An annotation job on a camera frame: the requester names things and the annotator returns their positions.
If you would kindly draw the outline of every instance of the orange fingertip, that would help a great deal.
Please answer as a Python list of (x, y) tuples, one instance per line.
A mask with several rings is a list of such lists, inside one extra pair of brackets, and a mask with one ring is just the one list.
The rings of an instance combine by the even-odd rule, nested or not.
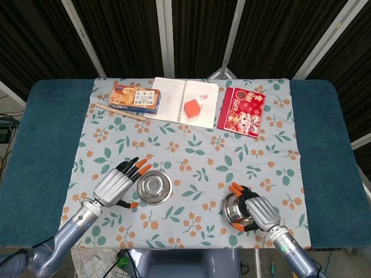
[(234, 187), (236, 187), (239, 191), (242, 191), (242, 190), (243, 190), (243, 187), (240, 186), (239, 184), (237, 184), (236, 182), (232, 182), (232, 185), (233, 185)]
[(239, 230), (240, 232), (244, 232), (243, 226), (238, 224), (238, 223), (233, 223), (232, 224), (233, 228)]
[(140, 169), (139, 171), (138, 171), (138, 173), (140, 174), (140, 175), (143, 175), (145, 172), (147, 172), (150, 168), (152, 167), (152, 164), (148, 164), (146, 167), (144, 167), (143, 169)]
[(242, 195), (242, 193), (240, 191), (238, 191), (237, 188), (235, 188), (233, 186), (230, 186), (228, 188), (230, 189), (230, 191), (232, 191), (234, 193), (234, 195), (236, 195), (236, 197), (240, 197)]
[(147, 162), (147, 158), (142, 159), (141, 161), (139, 161), (139, 162), (135, 165), (135, 167), (137, 167), (137, 168), (139, 169), (141, 166), (143, 166), (143, 165), (145, 164), (145, 162)]
[(137, 206), (139, 206), (139, 203), (137, 203), (137, 202), (133, 202), (133, 203), (130, 204), (130, 208), (132, 208), (132, 209), (137, 207)]

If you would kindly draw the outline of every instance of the black curtain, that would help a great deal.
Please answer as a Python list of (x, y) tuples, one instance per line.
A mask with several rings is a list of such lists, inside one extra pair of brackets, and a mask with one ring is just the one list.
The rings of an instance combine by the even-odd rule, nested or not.
[(246, 0), (228, 68), (292, 78), (347, 0)]
[(176, 78), (207, 78), (221, 67), (236, 4), (172, 1)]
[(109, 77), (163, 76), (155, 0), (74, 0)]
[(308, 78), (327, 79), (335, 86), (351, 141), (371, 132), (371, 1)]
[(0, 80), (27, 100), (50, 78), (95, 78), (97, 72), (60, 1), (0, 1)]

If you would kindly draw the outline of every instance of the floral tablecloth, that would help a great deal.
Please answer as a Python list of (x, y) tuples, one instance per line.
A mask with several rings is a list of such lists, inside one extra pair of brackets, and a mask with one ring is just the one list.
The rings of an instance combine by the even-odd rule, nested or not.
[[(266, 248), (266, 233), (242, 233), (224, 219), (222, 200), (232, 181), (265, 196), (302, 246), (310, 246), (300, 154), (287, 79), (214, 80), (219, 97), (213, 129), (147, 120), (140, 122), (98, 109), (116, 83), (151, 87), (153, 79), (100, 78), (94, 82), (60, 226), (80, 208), (104, 175), (124, 159), (146, 157), (172, 179), (173, 195), (159, 206), (139, 200), (136, 185), (124, 200), (132, 210), (104, 209), (76, 247)], [(260, 137), (216, 129), (226, 87), (267, 96)]]

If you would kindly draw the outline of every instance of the spiral notebook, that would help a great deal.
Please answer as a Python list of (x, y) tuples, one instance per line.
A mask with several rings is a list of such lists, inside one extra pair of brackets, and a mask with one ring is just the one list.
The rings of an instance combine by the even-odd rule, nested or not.
[[(156, 77), (152, 88), (160, 90), (161, 102), (156, 115), (146, 113), (145, 117), (213, 128), (219, 92), (216, 84)], [(188, 118), (184, 112), (184, 104), (191, 100), (196, 100), (201, 110), (199, 115)]]

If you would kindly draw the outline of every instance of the wooden chopstick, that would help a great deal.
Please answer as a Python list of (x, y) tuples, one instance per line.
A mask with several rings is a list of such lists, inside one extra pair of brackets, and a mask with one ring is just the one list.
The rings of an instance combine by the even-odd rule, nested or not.
[(142, 116), (137, 116), (137, 115), (134, 115), (134, 114), (131, 114), (131, 113), (127, 113), (127, 112), (123, 112), (121, 110), (117, 110), (117, 109), (114, 109), (114, 108), (111, 108), (111, 107), (108, 107), (108, 106), (104, 106), (104, 105), (101, 105), (99, 103), (95, 103), (96, 106), (104, 109), (104, 110), (107, 110), (107, 111), (110, 111), (110, 112), (113, 112), (113, 113), (116, 113), (118, 115), (122, 115), (122, 116), (126, 116), (128, 118), (133, 118), (133, 119), (137, 119), (137, 120), (147, 120), (146, 117), (142, 117)]

